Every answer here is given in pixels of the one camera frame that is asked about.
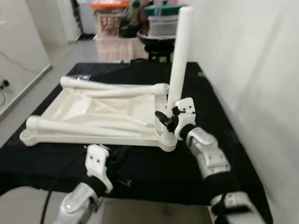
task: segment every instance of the orange lid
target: orange lid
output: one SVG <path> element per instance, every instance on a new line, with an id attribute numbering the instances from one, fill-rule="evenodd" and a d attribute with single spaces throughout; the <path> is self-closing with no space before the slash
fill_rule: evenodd
<path id="1" fill-rule="evenodd" d="M 126 8 L 130 1 L 95 1 L 90 4 L 92 8 Z"/>

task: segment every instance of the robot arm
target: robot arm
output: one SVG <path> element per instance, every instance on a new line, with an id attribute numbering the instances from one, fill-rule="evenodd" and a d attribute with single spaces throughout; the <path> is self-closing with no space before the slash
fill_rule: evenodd
<path id="1" fill-rule="evenodd" d="M 111 181 L 116 180 L 116 171 L 125 159 L 127 149 L 113 153 L 103 145 L 87 147 L 87 177 L 63 199 L 53 224 L 91 224 L 88 221 L 100 207 L 102 196 L 113 189 Z"/>
<path id="2" fill-rule="evenodd" d="M 216 224 L 264 224 L 259 212 L 230 172 L 230 164 L 217 139 L 195 126 L 192 98 L 178 101 L 168 118 L 161 112 L 156 116 L 178 140 L 184 140 L 197 160 L 204 184 L 208 190 Z"/>

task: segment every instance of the electrical cord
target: electrical cord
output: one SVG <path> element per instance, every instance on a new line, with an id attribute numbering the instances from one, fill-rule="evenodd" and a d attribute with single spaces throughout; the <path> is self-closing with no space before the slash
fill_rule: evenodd
<path id="1" fill-rule="evenodd" d="M 0 107 L 2 107 L 2 106 L 5 104 L 6 97 L 5 97 L 5 95 L 4 95 L 4 93 L 3 93 L 3 92 L 0 92 L 0 93 L 1 93 L 1 95 L 3 96 L 3 98 L 4 98 L 4 100 L 3 100 L 2 104 L 0 104 Z"/>
<path id="2" fill-rule="evenodd" d="M 5 54 L 3 51 L 0 51 L 0 55 L 2 55 L 2 56 L 5 57 L 8 61 L 10 61 L 11 63 L 13 63 L 13 64 L 15 64 L 15 65 L 17 65 L 17 66 L 19 66 L 20 68 L 22 68 L 22 69 L 25 70 L 25 71 L 29 71 L 29 72 L 31 72 L 31 73 L 33 73 L 33 74 L 36 74 L 36 75 L 39 74 L 39 72 L 34 71 L 34 70 L 30 69 L 30 68 L 27 68 L 26 66 L 20 64 L 19 62 L 17 62 L 17 61 L 15 61 L 15 60 L 11 59 L 11 58 L 10 58 L 7 54 Z"/>
<path id="3" fill-rule="evenodd" d="M 64 172 L 70 167 L 70 165 L 75 162 L 82 154 L 85 154 L 86 153 L 86 148 L 84 148 L 84 150 L 80 151 L 79 154 L 75 155 L 72 159 L 70 159 L 66 165 L 62 168 L 62 170 L 60 171 L 60 173 L 55 177 L 54 181 L 52 182 L 49 190 L 48 190 L 48 194 L 47 194 L 47 197 L 46 197 L 46 200 L 45 200 L 45 203 L 43 205 L 43 211 L 42 211 L 42 216 L 41 216 L 41 221 L 40 221 L 40 224 L 43 224 L 44 223 L 44 220 L 45 220 L 45 217 L 46 217 L 46 211 L 47 211 L 47 207 L 48 207 L 48 204 L 49 204 L 49 200 L 50 200 L 50 197 L 51 197 L 51 194 L 52 194 L 52 191 L 53 191 L 53 188 L 54 188 L 54 185 L 56 184 L 56 182 L 59 180 L 59 178 L 61 177 L 62 174 L 64 174 Z"/>

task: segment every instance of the black cloth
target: black cloth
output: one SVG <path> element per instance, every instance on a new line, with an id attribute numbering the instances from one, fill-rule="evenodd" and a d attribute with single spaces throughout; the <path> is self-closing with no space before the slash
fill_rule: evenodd
<path id="1" fill-rule="evenodd" d="M 228 121 L 209 81 L 199 77 L 199 66 L 188 63 L 182 97 L 192 97 L 196 123 L 213 134 L 228 160 L 241 190 L 248 193 L 261 215 L 272 223 L 263 186 L 234 130 Z M 118 84 L 169 83 L 171 64 L 78 63 L 69 76 L 91 74 L 90 80 Z M 41 115 L 61 91 L 58 85 L 33 112 Z M 0 195 L 19 187 L 31 186 L 47 190 L 53 178 L 83 144 L 39 143 L 26 147 L 19 134 L 25 123 L 0 150 Z M 120 148 L 128 146 L 109 146 Z M 82 156 L 61 176 L 54 190 L 70 192 L 85 176 L 85 156 Z M 130 188 L 117 183 L 110 197 L 133 198 L 170 203 L 208 205 L 207 189 L 195 158 L 183 142 L 166 153 L 157 147 L 131 146 L 119 171 L 121 179 L 130 179 Z"/>

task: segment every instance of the white pipe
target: white pipe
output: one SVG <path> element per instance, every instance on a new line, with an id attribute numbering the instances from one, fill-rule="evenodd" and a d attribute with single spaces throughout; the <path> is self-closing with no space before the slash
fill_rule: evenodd
<path id="1" fill-rule="evenodd" d="M 167 101 L 166 113 L 169 117 L 172 115 L 172 108 L 175 102 L 181 99 L 185 78 L 185 71 L 189 53 L 190 37 L 192 30 L 193 7 L 186 6 L 179 10 L 178 29 L 175 42 L 170 88 Z"/>
<path id="2" fill-rule="evenodd" d="M 63 88 L 79 88 L 79 89 L 93 89 L 93 90 L 119 90 L 123 87 L 112 84 L 98 83 L 93 81 L 85 81 L 82 79 L 74 79 L 63 76 L 60 79 L 60 85 Z"/>
<path id="3" fill-rule="evenodd" d="M 113 128 L 88 127 L 42 119 L 40 116 L 30 116 L 26 121 L 26 128 L 29 130 L 63 132 L 78 135 L 141 137 L 141 134 L 138 134 L 138 130 L 136 132 L 130 132 Z"/>
<path id="4" fill-rule="evenodd" d="M 169 89 L 168 84 L 159 83 L 152 86 L 126 88 L 126 89 L 119 89 L 119 90 L 106 90 L 106 91 L 82 90 L 80 91 L 80 93 L 95 98 L 124 97 L 124 96 L 137 96 L 143 94 L 166 95 L 168 93 L 168 89 Z"/>

